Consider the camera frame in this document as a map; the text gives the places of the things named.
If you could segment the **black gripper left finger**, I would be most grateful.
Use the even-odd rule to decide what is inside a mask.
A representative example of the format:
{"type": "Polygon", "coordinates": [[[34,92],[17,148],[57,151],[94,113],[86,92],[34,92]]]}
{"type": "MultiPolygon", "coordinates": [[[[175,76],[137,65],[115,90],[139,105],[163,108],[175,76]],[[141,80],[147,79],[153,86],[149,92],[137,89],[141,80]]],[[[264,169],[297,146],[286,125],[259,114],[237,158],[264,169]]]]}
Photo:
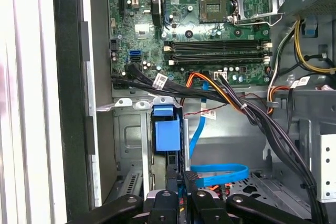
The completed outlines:
{"type": "Polygon", "coordinates": [[[179,182],[176,169],[165,173],[166,187],[141,196],[123,195],[68,223],[178,223],[179,182]]]}

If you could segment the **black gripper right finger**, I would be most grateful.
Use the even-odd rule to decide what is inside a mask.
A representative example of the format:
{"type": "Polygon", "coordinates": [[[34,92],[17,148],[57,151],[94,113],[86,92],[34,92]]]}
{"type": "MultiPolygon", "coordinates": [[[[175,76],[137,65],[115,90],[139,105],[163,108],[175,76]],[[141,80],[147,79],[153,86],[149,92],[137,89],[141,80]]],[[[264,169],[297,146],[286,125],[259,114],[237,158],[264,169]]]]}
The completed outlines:
{"type": "Polygon", "coordinates": [[[232,179],[234,173],[200,178],[196,172],[184,172],[187,193],[187,223],[310,223],[308,219],[263,203],[253,197],[233,194],[226,201],[200,190],[208,180],[232,179]]]}

